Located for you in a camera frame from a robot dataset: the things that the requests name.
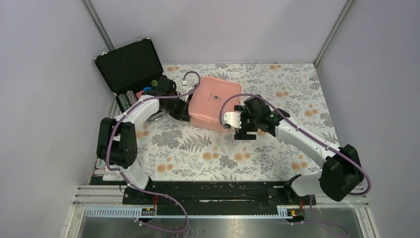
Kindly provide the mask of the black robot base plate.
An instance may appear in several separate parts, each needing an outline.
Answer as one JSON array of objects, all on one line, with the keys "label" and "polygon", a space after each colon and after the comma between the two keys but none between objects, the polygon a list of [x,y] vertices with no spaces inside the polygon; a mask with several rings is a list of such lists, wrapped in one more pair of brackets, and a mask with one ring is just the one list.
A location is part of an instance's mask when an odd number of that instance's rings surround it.
[{"label": "black robot base plate", "polygon": [[309,205],[310,195],[299,197],[282,181],[150,181],[150,194],[127,187],[124,205],[150,205],[158,215],[183,215],[175,198],[189,216],[278,215],[277,207],[298,209]]}]

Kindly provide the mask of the pink medicine kit bag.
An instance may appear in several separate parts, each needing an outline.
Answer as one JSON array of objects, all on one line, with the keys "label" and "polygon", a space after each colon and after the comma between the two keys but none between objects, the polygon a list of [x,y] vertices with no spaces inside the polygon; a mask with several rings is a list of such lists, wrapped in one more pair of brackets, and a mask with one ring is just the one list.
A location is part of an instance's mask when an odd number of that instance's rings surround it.
[{"label": "pink medicine kit bag", "polygon": [[197,90],[188,106],[190,125],[218,132],[229,132],[220,124],[220,110],[224,102],[233,95],[241,94],[238,83],[205,76],[201,78]]}]

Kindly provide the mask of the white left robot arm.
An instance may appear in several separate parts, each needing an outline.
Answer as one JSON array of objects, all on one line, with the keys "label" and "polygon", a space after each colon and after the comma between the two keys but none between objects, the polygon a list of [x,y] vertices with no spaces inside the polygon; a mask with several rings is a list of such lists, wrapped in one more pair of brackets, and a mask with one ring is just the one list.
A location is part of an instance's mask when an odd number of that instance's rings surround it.
[{"label": "white left robot arm", "polygon": [[155,87],[143,91],[134,105],[100,123],[97,157],[105,161],[108,171],[119,173],[130,188],[136,189],[134,196],[143,204],[152,201],[154,191],[147,186],[150,177],[141,171],[137,161],[136,131],[162,111],[182,111],[195,90],[185,81],[177,87],[174,81],[160,78]]}]

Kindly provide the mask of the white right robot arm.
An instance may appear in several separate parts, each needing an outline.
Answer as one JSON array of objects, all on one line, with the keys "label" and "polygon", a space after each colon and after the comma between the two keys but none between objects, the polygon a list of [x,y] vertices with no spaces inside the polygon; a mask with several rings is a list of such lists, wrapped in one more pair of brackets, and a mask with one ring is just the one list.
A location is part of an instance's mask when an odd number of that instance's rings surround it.
[{"label": "white right robot arm", "polygon": [[357,150],[340,146],[307,131],[282,109],[275,108],[259,95],[248,94],[243,105],[220,115],[223,126],[235,129],[236,140],[255,140],[261,130],[287,142],[307,155],[320,168],[312,175],[297,175],[284,185],[284,198],[297,204],[307,195],[324,194],[342,201],[365,179]]}]

